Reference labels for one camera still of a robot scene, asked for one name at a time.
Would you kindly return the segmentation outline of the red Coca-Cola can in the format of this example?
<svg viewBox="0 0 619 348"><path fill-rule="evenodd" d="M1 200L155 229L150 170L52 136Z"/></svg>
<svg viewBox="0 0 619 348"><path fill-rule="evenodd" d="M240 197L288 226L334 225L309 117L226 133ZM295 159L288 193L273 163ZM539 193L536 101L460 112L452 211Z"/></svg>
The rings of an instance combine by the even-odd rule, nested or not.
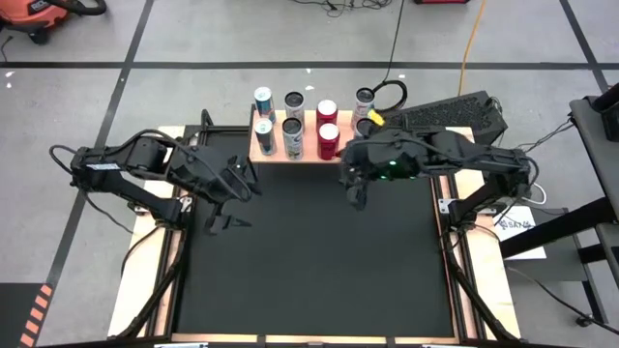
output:
<svg viewBox="0 0 619 348"><path fill-rule="evenodd" d="M338 106L332 100L322 100L318 103L316 114L316 129L319 130L324 124L336 124L338 120Z"/></svg>
<svg viewBox="0 0 619 348"><path fill-rule="evenodd" d="M323 124L318 130L317 154L322 160L331 160L339 148L339 128L332 123Z"/></svg>

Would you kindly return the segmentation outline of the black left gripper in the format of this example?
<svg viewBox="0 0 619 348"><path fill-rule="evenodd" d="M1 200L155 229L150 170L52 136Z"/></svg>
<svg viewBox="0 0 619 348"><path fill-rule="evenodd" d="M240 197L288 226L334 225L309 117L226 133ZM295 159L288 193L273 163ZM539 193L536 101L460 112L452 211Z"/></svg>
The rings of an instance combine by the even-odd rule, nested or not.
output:
<svg viewBox="0 0 619 348"><path fill-rule="evenodd" d="M223 207L230 200L247 203L254 195L262 194L251 159L231 157L220 176L223 183L211 189L213 209L204 222L204 231L209 235L218 235L229 227L252 227L250 222L223 212Z"/></svg>

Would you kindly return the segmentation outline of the white printed paper sheet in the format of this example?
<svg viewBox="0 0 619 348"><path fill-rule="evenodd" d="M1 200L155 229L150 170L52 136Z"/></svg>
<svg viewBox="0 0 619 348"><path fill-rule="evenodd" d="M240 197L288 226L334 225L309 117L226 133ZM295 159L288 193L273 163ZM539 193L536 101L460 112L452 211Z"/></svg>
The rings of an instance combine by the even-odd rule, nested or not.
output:
<svg viewBox="0 0 619 348"><path fill-rule="evenodd" d="M500 241L512 238L536 226L533 212L526 206L513 206L503 217L501 215L494 217L493 223ZM545 249L542 246L509 257L510 261L537 259L546 259Z"/></svg>

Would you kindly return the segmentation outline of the wooden shelf black legs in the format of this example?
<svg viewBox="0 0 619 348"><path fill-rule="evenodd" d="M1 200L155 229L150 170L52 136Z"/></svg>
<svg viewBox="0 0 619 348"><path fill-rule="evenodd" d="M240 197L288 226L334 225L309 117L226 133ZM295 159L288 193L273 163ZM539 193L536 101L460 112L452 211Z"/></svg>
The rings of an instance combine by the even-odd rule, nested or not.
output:
<svg viewBox="0 0 619 348"><path fill-rule="evenodd" d="M285 155L283 142L282 122L286 119L284 110L276 111L277 123L273 127L273 135L275 139L275 152L272 155L264 155L259 147L257 135L253 129L253 124L261 119L259 113L253 109L251 111L251 143L249 149L249 158L253 163L278 163L278 164L321 164L335 165L339 172L339 177L343 180L345 177L352 177L357 174L357 171L349 170L347 174L343 172L343 166L339 164L339 158L324 160L318 156L318 136L316 133L316 111L314 109L305 111L306 131L302 137L303 150L302 158L298 160L288 159Z"/></svg>

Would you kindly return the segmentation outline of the orange shop vacuum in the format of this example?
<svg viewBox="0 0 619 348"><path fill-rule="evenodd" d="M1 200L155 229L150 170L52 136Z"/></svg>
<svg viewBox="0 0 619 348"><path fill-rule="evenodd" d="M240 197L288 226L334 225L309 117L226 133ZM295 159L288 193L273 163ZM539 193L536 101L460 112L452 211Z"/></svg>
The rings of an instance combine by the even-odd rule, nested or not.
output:
<svg viewBox="0 0 619 348"><path fill-rule="evenodd" d="M0 27L20 33L38 45L49 41L49 31L69 12L45 0L0 0Z"/></svg>

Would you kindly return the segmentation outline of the black metal stand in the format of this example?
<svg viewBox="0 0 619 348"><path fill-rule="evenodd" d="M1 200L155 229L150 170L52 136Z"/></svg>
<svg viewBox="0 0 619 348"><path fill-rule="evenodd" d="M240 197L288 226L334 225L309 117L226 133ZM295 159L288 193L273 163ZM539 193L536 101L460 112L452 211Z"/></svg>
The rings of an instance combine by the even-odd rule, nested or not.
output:
<svg viewBox="0 0 619 348"><path fill-rule="evenodd" d="M502 257L536 278L581 283L591 312L575 319L581 327L608 318L589 265L605 261L619 287L619 215L607 197L573 211L531 207L532 226L500 242Z"/></svg>

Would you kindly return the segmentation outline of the black mat orange stripes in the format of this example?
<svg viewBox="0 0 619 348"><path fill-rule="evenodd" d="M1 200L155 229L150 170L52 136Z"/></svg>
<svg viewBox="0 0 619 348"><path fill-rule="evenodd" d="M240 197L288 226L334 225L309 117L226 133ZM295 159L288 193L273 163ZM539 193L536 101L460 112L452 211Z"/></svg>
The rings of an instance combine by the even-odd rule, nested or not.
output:
<svg viewBox="0 0 619 348"><path fill-rule="evenodd" d="M49 283L0 283L0 348L34 348L49 310Z"/></svg>

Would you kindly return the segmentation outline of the white yellow Celsius can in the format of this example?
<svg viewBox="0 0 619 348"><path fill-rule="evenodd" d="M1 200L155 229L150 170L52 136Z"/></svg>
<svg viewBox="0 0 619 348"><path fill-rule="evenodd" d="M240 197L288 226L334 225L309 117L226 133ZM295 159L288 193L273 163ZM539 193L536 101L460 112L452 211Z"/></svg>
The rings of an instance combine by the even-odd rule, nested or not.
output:
<svg viewBox="0 0 619 348"><path fill-rule="evenodd" d="M297 118L286 118L282 123L282 138L284 152L289 160L300 160L303 157L303 125Z"/></svg>

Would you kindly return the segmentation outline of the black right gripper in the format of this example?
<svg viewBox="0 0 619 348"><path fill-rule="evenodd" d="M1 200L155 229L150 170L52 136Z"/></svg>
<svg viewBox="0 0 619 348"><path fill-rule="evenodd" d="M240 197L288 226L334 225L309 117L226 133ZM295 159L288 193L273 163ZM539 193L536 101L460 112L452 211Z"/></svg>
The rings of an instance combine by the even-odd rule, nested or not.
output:
<svg viewBox="0 0 619 348"><path fill-rule="evenodd" d="M368 144L362 139L353 139L339 152L339 182L346 190L348 203L357 211L363 211L368 201L370 162Z"/></svg>

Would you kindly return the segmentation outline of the teal white slim can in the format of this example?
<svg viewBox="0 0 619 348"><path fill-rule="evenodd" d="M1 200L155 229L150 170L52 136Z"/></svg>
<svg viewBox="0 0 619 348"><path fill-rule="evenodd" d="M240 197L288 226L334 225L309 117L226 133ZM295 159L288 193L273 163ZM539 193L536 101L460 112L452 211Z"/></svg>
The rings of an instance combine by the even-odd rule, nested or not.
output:
<svg viewBox="0 0 619 348"><path fill-rule="evenodd" d="M277 121L273 95L270 88L262 86L253 93L255 108L260 117L270 120L273 124Z"/></svg>

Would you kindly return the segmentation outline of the black table mat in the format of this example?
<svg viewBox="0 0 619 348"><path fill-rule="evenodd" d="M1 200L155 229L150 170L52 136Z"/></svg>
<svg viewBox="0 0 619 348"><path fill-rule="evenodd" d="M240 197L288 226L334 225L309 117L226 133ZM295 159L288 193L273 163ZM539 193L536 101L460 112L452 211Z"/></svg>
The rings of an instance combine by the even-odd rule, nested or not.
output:
<svg viewBox="0 0 619 348"><path fill-rule="evenodd" d="M217 235L200 203L176 329L181 334L450 337L430 182L374 182L357 211L334 164L259 163L261 194Z"/></svg>

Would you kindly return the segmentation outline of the dark blue slim can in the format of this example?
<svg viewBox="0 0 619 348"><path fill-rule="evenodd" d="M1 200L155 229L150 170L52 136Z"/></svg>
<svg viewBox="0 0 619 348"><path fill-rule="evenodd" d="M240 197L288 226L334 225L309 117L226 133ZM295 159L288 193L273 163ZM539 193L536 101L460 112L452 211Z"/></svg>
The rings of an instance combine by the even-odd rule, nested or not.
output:
<svg viewBox="0 0 619 348"><path fill-rule="evenodd" d="M261 153L264 156L271 156L274 154L277 149L273 123L268 118L260 118L255 122L253 129Z"/></svg>

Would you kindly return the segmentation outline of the Celsius Peach Vibe can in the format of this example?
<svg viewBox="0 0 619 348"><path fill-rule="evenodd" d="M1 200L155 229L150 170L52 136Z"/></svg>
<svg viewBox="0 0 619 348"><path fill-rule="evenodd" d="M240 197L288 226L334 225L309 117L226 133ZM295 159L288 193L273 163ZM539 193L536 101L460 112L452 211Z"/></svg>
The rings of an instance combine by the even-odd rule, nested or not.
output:
<svg viewBox="0 0 619 348"><path fill-rule="evenodd" d="M351 127L355 128L357 123L368 117L368 113L374 109L375 93L368 87L360 88L355 94L355 106L351 118Z"/></svg>

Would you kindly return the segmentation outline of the white slim Celsius can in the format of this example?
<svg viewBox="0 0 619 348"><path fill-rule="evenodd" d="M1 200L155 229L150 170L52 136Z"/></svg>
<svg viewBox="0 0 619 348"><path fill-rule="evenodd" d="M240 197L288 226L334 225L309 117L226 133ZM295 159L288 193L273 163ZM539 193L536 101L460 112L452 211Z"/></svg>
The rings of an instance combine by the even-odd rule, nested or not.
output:
<svg viewBox="0 0 619 348"><path fill-rule="evenodd" d="M362 118L356 123L354 127L354 139L368 139L378 129L379 127L370 118Z"/></svg>
<svg viewBox="0 0 619 348"><path fill-rule="evenodd" d="M298 119L305 123L305 98L300 92L289 92L284 97L284 109L287 118Z"/></svg>

